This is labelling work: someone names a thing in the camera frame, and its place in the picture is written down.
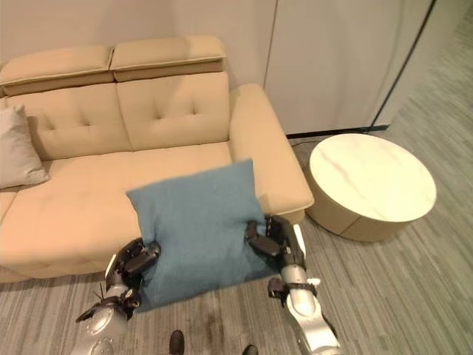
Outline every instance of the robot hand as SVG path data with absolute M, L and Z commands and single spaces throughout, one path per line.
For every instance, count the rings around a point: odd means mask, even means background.
M 282 280 L 268 283 L 269 297 L 281 300 L 303 355 L 340 355 L 340 345 L 332 325 L 324 318 L 317 300 L 319 279 L 308 279 L 305 245 L 299 225 L 292 226 L 277 216 L 266 217 L 266 235 L 258 234 L 250 222 L 246 239 L 258 252 L 276 258 Z
M 141 239 L 136 239 L 112 257 L 105 273 L 105 296 L 76 319 L 76 322 L 89 318 L 92 321 L 72 355 L 113 354 L 115 345 L 126 331 L 127 320 L 132 317 L 133 310 L 140 307 L 142 273 L 153 266 L 159 256 L 157 243 L 145 247 Z

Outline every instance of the floor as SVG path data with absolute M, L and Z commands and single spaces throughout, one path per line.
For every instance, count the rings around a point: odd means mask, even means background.
M 346 354 L 473 354 L 473 7 L 386 132 L 432 173 L 438 201 L 382 243 L 354 243 L 302 222 L 308 268 Z M 316 143 L 294 147 L 302 165 Z M 74 319 L 100 274 L 0 285 L 0 353 L 69 354 Z M 133 317 L 119 354 L 166 354 L 175 328 L 187 354 L 297 354 L 266 280 Z

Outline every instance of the shoe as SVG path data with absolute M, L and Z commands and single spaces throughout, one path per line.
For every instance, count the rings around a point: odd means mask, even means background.
M 256 346 L 250 344 L 245 348 L 242 355 L 258 355 L 258 349 Z
M 184 354 L 184 334 L 182 331 L 172 332 L 171 339 L 169 340 L 169 353 L 170 355 Z

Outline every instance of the side table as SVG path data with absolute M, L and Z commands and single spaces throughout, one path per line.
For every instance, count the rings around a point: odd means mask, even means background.
M 319 143 L 304 171 L 315 203 L 307 214 L 352 240 L 383 240 L 435 204 L 427 168 L 404 148 L 371 135 L 335 135 Z

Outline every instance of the beige sofa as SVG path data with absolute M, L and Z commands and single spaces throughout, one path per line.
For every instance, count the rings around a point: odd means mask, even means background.
M 252 158 L 265 212 L 313 203 L 263 89 L 228 91 L 213 36 L 33 53 L 0 72 L 51 179 L 0 190 L 0 282 L 102 271 L 140 236 L 125 191 Z

